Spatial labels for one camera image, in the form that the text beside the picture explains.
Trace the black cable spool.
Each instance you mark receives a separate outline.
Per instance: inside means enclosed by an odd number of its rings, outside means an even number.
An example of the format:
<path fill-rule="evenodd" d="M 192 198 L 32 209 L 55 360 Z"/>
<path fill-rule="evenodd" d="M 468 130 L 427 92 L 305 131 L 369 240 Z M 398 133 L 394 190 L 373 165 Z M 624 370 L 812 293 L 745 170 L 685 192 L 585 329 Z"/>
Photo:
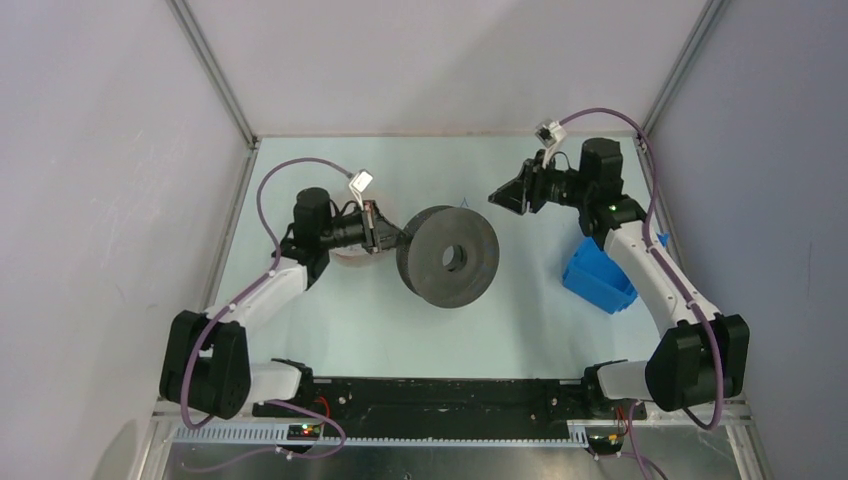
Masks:
<path fill-rule="evenodd" d="M 396 263 L 401 280 L 427 303 L 456 309 L 471 304 L 495 279 L 500 260 L 489 221 L 467 208 L 437 205 L 413 216 Z"/>

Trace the blue plastic bin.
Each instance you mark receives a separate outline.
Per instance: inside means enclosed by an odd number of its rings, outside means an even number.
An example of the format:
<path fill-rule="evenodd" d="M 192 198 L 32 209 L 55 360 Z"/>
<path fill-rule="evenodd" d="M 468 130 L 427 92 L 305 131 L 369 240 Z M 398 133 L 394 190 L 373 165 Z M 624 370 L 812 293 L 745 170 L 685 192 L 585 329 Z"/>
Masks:
<path fill-rule="evenodd" d="M 582 240 L 567 262 L 562 284 L 608 314 L 626 310 L 639 297 L 624 271 L 590 237 Z"/>

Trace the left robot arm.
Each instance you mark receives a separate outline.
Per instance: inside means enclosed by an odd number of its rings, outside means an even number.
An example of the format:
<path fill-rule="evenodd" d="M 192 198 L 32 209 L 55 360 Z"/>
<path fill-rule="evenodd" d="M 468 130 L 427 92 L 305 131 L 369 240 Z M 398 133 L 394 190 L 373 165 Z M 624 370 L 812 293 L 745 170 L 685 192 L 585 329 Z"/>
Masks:
<path fill-rule="evenodd" d="M 244 405 L 277 400 L 292 416 L 316 403 L 315 388 L 302 380 L 300 363 L 250 359 L 248 336 L 306 292 L 320 278 L 335 249 L 361 246 L 375 254 L 407 245 L 412 235 L 391 223 L 373 200 L 344 214 L 318 187 L 300 191 L 293 221 L 272 254 L 272 265 L 227 304 L 203 312 L 184 310 L 172 321 L 159 394 L 220 419 Z"/>

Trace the white cable spool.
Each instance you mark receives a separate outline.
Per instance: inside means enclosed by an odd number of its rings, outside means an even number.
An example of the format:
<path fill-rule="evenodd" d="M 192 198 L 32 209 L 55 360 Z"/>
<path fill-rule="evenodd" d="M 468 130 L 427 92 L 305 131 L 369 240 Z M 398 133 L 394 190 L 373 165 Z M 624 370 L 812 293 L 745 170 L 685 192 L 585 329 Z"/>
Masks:
<path fill-rule="evenodd" d="M 344 215 L 353 213 L 357 209 L 357 202 L 353 199 L 348 199 L 342 206 L 339 206 L 335 202 L 335 200 L 332 199 L 331 207 L 333 209 L 332 218 L 333 221 L 336 222 L 339 221 Z M 343 266 L 352 268 L 360 268 L 376 264 L 377 262 L 383 260 L 386 255 L 386 252 L 368 253 L 359 244 L 346 247 L 339 247 L 330 251 L 330 257 L 333 261 L 338 262 Z"/>

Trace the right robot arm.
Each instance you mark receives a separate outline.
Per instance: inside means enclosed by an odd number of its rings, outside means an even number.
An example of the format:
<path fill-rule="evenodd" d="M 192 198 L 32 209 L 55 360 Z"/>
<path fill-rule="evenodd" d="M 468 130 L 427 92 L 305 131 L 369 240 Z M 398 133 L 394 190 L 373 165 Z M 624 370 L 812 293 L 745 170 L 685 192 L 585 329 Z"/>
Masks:
<path fill-rule="evenodd" d="M 664 411 L 741 394 L 750 329 L 706 300 L 660 244 L 642 206 L 623 191 L 619 142 L 583 142 L 578 168 L 560 170 L 538 151 L 489 202 L 518 215 L 548 203 L 572 207 L 582 233 L 623 271 L 650 312 L 660 341 L 646 361 L 614 361 L 587 369 L 585 411 L 606 418 L 622 399 L 655 403 Z"/>

